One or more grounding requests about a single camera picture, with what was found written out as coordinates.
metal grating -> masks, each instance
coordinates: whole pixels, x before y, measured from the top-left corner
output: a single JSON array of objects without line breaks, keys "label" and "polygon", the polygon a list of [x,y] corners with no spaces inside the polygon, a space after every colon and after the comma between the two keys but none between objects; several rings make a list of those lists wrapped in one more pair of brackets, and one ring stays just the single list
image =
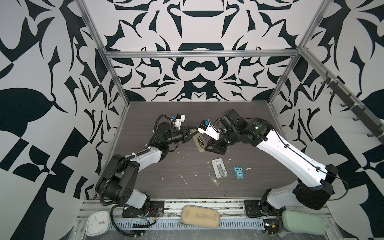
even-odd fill
[{"label": "metal grating", "polygon": [[[133,223],[144,224],[143,220],[117,220],[116,224],[123,230],[148,230],[148,228],[134,228]],[[156,224],[150,227],[151,230],[209,230],[211,228],[197,227],[193,225],[182,225],[180,219],[160,219],[156,220]],[[220,225],[216,229],[254,229],[265,230],[264,221],[262,219],[221,219]]]}]

aluminum frame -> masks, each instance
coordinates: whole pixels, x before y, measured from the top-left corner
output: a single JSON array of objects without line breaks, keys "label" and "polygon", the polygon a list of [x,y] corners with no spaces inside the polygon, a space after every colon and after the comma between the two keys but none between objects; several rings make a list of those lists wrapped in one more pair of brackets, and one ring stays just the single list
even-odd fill
[{"label": "aluminum frame", "polygon": [[[164,201],[164,213],[162,218],[177,217],[186,205],[196,205],[217,210],[220,214],[231,215],[231,217],[245,217],[244,200],[260,200],[261,198],[236,198],[236,199],[151,199],[151,201]],[[99,200],[84,200],[76,218],[77,221],[87,220],[88,217],[99,211],[109,211],[113,205],[102,206]],[[318,215],[319,217],[332,217],[328,207],[325,205],[320,210],[308,207],[286,207],[287,210],[294,210]],[[116,208],[113,213],[116,217],[121,217],[123,208]]]},{"label": "aluminum frame", "polygon": [[293,71],[293,68],[296,66],[297,62],[300,59],[300,55],[296,54],[294,57],[291,58],[289,63],[287,64],[287,67],[285,67],[283,74],[279,78],[276,87],[273,89],[271,96],[269,96],[268,104],[272,105],[273,101],[277,98],[277,96],[280,94],[281,89],[283,88],[285,82],[288,79],[289,74]]},{"label": "aluminum frame", "polygon": [[86,7],[84,0],[75,0],[75,2],[77,4],[77,7],[79,8],[81,15],[82,15],[82,19],[83,19],[85,25],[87,26],[89,33],[90,33],[90,35],[91,35],[91,37],[92,37],[92,39],[93,39],[93,41],[97,47],[97,50],[99,51],[101,59],[103,60],[105,67],[107,68],[107,70],[111,74],[113,83],[115,84],[116,88],[118,89],[118,92],[119,92],[121,98],[123,99],[124,104],[126,106],[128,106],[129,105],[129,99],[128,99],[127,95],[125,94],[124,88],[122,87],[121,82],[120,82],[120,78],[117,76],[113,65],[111,64],[110,60],[105,55],[104,45],[100,39],[100,35],[97,32],[97,29],[93,23],[93,20],[92,20],[91,15],[90,15],[87,7]]},{"label": "aluminum frame", "polygon": [[274,121],[275,121],[276,124],[277,124],[277,131],[278,131],[278,133],[279,133],[281,136],[283,136],[284,139],[287,139],[287,137],[285,136],[285,132],[283,131],[283,127],[282,127],[282,125],[280,124],[279,119],[277,118],[277,113],[276,113],[275,108],[273,107],[273,105],[271,105],[271,104],[269,104],[269,103],[267,103],[267,104],[268,104],[269,110],[270,110],[271,113],[272,113],[272,117],[273,117]]},{"label": "aluminum frame", "polygon": [[[329,5],[333,2],[333,0],[323,0],[317,9],[311,23],[309,24],[303,38],[301,39],[299,45],[297,46],[296,50],[299,51],[300,48],[307,45],[307,43],[311,40],[315,30],[320,25],[321,21],[324,18],[324,15],[329,7]],[[289,74],[292,72],[294,67],[296,66],[298,60],[300,58],[300,55],[296,55],[295,57],[291,58],[291,61],[288,63],[287,67],[285,68],[282,76],[277,82],[277,85],[275,89],[273,90],[270,98],[268,99],[269,104],[273,104],[273,101],[277,98],[279,95],[281,88],[285,84],[285,82],[288,79]]]},{"label": "aluminum frame", "polygon": [[315,55],[313,55],[307,48],[300,47],[298,53],[313,67],[313,69],[324,80],[328,77],[330,77],[331,79],[337,79],[336,76],[331,73],[331,71],[324,64],[322,64],[321,61]]},{"label": "aluminum frame", "polygon": [[198,58],[295,56],[297,50],[106,51],[107,58]]}]

green sponge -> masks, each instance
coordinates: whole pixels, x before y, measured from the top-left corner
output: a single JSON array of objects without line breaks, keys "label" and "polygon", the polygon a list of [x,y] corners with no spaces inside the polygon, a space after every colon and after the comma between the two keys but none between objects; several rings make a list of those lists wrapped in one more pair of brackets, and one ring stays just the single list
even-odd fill
[{"label": "green sponge", "polygon": [[291,232],[324,235],[324,222],[321,217],[304,212],[285,210],[281,214],[284,228]]}]

dark wood grain table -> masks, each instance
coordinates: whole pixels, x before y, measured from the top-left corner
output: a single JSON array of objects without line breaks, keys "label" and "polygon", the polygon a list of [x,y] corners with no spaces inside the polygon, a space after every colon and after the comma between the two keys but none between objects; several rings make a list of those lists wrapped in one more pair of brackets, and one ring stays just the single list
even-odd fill
[{"label": "dark wood grain table", "polygon": [[[267,103],[261,101],[132,102],[115,153],[130,155],[141,151],[162,113],[169,117],[184,114],[183,124],[197,127],[203,119],[215,121],[227,109],[235,109],[244,118],[266,119],[276,126]],[[215,176],[211,160],[217,158],[223,159],[228,171],[227,177],[219,179],[219,187],[210,180],[210,176]],[[243,180],[237,180],[234,175],[233,167],[237,166],[244,169]],[[295,179],[297,177],[275,158],[249,144],[229,146],[226,154],[221,156],[212,152],[200,153],[195,142],[190,141],[180,144],[161,162],[139,172],[135,188],[152,198],[261,197],[266,189],[285,186]]]}]

robotic arm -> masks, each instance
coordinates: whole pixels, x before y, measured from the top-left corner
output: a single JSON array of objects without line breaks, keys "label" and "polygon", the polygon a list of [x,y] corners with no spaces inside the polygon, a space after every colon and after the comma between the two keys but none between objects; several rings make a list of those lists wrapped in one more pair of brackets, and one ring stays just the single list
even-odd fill
[{"label": "robotic arm", "polygon": [[215,129],[203,120],[198,131],[211,136],[205,150],[224,155],[228,146],[237,142],[251,144],[265,151],[291,170],[298,180],[279,189],[268,189],[258,206],[254,206],[254,217],[269,215],[285,206],[305,205],[321,209],[334,193],[332,182],[338,169],[323,165],[290,145],[266,120],[252,118],[246,122],[235,110],[230,109],[218,119],[223,125]]},{"label": "robotic arm", "polygon": [[[161,117],[170,120],[171,124],[162,122],[157,125]],[[211,137],[206,151],[224,155],[230,145],[238,142],[251,144],[276,158],[298,176],[298,180],[290,185],[268,189],[260,202],[252,207],[253,217],[270,215],[284,210],[285,206],[300,204],[320,209],[333,194],[332,182],[337,177],[337,168],[333,165],[324,166],[290,145],[266,120],[252,118],[247,122],[233,109],[225,111],[218,119],[222,124],[219,129],[209,120],[203,120],[198,128],[182,126],[184,119],[184,115],[168,118],[162,114],[156,121],[154,134],[145,150],[129,156],[116,154],[112,157],[96,185],[101,204],[133,206],[139,212],[146,213],[150,197],[134,188],[138,172],[161,161],[168,152],[173,151],[169,150],[169,144],[188,142],[197,131]],[[121,178],[115,176],[115,173],[122,171],[124,174]]]}]

